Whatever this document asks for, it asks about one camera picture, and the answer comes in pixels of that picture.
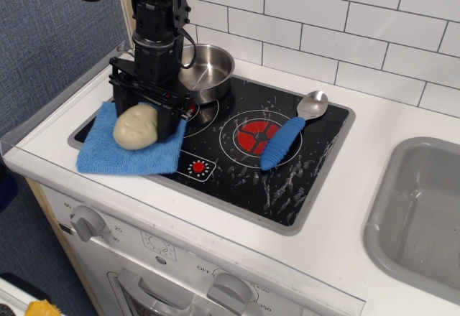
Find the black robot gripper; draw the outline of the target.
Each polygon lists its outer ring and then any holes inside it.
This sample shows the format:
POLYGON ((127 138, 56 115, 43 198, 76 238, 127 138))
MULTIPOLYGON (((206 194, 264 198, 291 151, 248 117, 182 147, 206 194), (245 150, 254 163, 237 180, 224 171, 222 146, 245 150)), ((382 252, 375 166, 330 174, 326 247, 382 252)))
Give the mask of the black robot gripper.
POLYGON ((121 57, 109 60, 116 115, 139 103, 156 106, 158 140, 173 135, 179 121, 190 117, 190 92, 178 80, 183 43, 183 39, 166 47, 136 43, 133 60, 121 57))

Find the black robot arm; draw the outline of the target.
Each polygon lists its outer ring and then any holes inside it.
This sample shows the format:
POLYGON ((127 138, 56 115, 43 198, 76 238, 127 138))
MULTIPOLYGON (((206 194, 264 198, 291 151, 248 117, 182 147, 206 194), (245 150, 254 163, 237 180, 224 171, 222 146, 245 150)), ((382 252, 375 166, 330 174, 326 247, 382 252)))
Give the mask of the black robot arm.
POLYGON ((187 0, 131 0, 135 30, 134 59, 111 58, 114 103, 122 115, 138 103, 157 108, 157 139, 177 131, 188 115, 190 91, 178 80, 183 69, 184 30, 191 8, 187 0))

